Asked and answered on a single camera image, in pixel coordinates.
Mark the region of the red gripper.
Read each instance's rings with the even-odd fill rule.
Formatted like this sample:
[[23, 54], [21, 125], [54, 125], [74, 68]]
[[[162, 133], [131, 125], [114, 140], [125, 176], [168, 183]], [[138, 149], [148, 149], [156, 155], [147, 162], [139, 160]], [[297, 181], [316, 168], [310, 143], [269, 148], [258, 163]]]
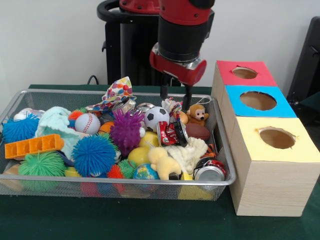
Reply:
[[182, 101], [182, 110], [187, 111], [191, 105], [192, 86], [198, 83], [204, 75], [207, 61], [198, 57], [190, 63], [173, 62], [160, 55], [159, 44], [156, 43], [150, 52], [149, 62], [154, 69], [164, 73], [160, 85], [160, 97], [162, 100], [168, 97], [169, 75], [184, 84], [185, 95]]

